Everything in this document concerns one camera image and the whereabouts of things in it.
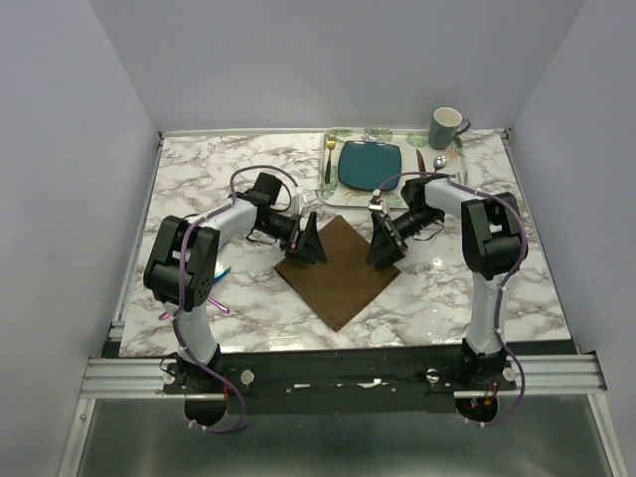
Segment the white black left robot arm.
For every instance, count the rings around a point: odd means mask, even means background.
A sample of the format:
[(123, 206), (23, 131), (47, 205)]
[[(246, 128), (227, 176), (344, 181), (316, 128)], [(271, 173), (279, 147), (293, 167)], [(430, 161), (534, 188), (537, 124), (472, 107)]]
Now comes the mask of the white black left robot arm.
[(230, 195), (216, 209), (192, 217), (166, 217), (160, 224), (144, 274), (143, 284), (164, 307), (161, 315), (173, 323), (178, 355), (190, 362), (186, 380), (200, 393), (212, 391), (221, 377), (212, 362), (219, 352), (213, 336), (207, 303), (217, 280), (217, 258), (230, 240), (259, 231), (278, 242), (288, 258), (311, 264), (325, 263), (317, 215), (302, 218), (299, 192), (290, 195), (288, 214), (274, 208), (284, 183), (267, 173), (266, 166), (245, 192), (230, 178)]

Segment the brown cloth napkin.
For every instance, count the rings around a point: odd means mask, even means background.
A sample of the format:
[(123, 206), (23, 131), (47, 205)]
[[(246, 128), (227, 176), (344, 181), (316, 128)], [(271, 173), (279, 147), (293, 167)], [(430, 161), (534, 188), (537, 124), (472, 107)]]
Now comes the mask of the brown cloth napkin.
[(325, 263), (286, 258), (278, 275), (332, 330), (338, 331), (377, 298), (399, 275), (392, 265), (376, 270), (366, 264), (369, 243), (341, 216), (319, 232)]

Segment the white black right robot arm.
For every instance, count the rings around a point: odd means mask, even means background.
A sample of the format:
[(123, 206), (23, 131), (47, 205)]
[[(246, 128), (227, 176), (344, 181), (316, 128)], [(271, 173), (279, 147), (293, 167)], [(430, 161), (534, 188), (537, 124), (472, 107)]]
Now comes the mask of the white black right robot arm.
[(471, 321), (462, 344), (469, 358), (461, 360), (456, 369), (464, 387), (480, 389), (493, 378), (487, 359), (504, 349), (507, 282), (528, 253), (516, 198), (510, 193), (480, 192), (438, 173), (420, 173), (407, 180), (401, 196), (407, 212), (393, 219), (383, 192), (373, 191), (368, 204), (373, 236), (366, 263), (376, 270), (388, 268), (405, 257), (406, 240), (427, 226), (441, 223), (447, 216), (460, 222), (461, 249), (473, 274), (473, 295)]

